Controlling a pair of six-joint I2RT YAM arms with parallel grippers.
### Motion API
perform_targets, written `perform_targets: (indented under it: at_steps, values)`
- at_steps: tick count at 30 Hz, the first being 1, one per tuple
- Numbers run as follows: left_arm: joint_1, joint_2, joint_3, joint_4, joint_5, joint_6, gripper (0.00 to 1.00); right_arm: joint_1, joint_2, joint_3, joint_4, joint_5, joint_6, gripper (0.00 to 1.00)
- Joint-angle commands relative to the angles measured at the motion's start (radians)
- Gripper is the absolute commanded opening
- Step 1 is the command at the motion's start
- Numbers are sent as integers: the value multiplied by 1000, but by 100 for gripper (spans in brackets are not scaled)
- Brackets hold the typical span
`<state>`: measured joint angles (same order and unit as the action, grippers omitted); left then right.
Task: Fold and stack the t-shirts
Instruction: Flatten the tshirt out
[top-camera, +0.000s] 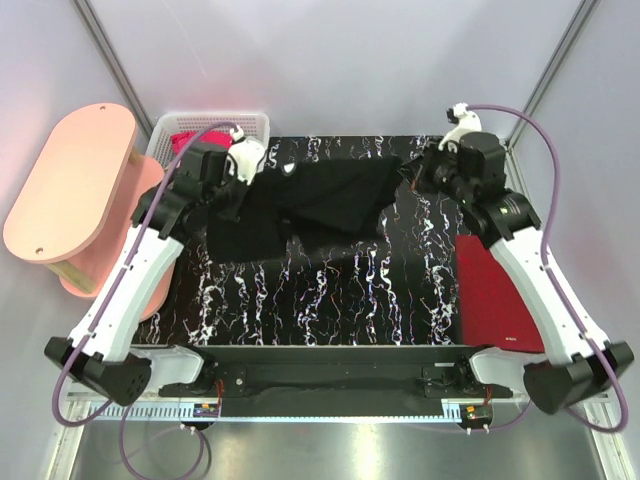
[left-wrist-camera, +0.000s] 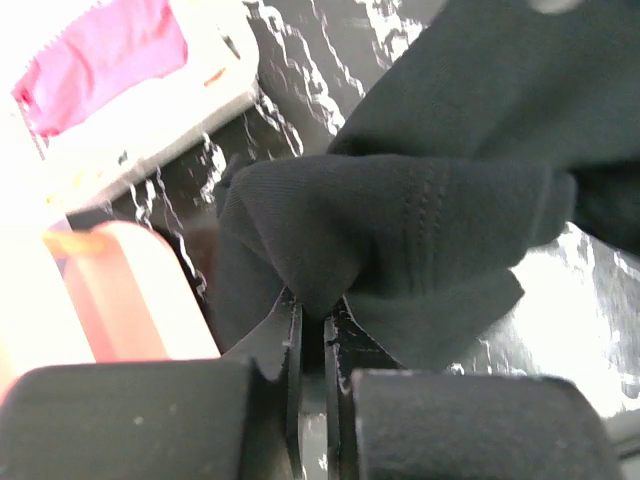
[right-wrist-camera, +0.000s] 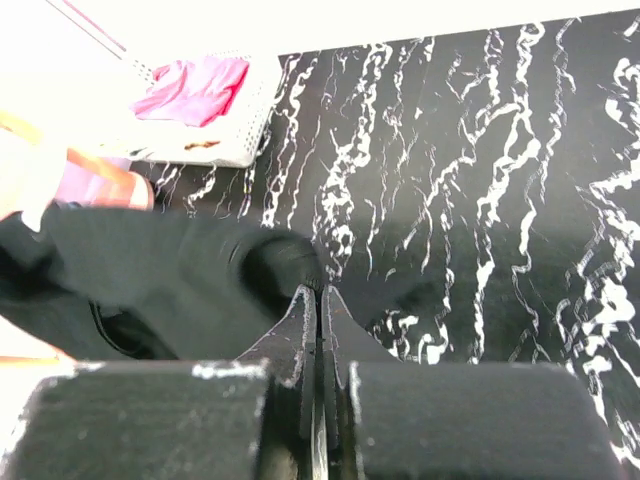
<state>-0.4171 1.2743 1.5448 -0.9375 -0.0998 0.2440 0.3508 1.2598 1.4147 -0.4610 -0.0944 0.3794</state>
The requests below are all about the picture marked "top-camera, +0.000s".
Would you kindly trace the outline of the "black t-shirt with daisy print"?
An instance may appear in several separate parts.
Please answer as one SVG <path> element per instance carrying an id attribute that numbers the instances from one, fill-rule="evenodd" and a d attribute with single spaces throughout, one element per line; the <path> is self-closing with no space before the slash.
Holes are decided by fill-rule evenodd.
<path id="1" fill-rule="evenodd" d="M 268 169 L 250 186 L 236 221 L 207 224 L 213 260 L 245 263 L 285 255 L 297 238 L 313 254 L 328 247 L 377 241 L 383 211 L 403 181 L 396 156 L 300 163 L 286 175 Z"/>

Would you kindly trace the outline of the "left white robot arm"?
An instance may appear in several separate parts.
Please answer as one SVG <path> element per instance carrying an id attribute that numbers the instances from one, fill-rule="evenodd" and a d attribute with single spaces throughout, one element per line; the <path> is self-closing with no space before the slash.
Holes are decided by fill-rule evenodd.
<path id="1" fill-rule="evenodd" d="M 196 396 L 215 386 L 216 372 L 191 347 L 135 348 L 133 336 L 165 273 L 181 255 L 189 233 L 207 221 L 214 203 L 231 215 L 262 171 L 265 146 L 242 137 L 198 161 L 182 148 L 159 184 L 140 198 L 126 240 L 102 291 L 66 337 L 52 337 L 44 355 L 66 378 L 120 406 L 165 386 L 184 386 Z"/>

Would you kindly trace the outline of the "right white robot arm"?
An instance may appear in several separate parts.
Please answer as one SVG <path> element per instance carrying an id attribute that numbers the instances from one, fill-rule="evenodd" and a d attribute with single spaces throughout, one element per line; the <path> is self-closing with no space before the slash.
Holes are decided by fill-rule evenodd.
<path id="1" fill-rule="evenodd" d="M 427 142 L 403 172 L 415 191 L 459 205 L 465 226 L 511 280 L 543 344 L 540 354 L 483 348 L 454 371 L 455 387 L 472 397 L 500 385 L 555 414 L 616 386 L 634 353 L 627 342 L 609 339 L 568 285 L 542 243 L 531 203 L 507 188 L 505 159 L 495 135 L 470 132 Z"/>

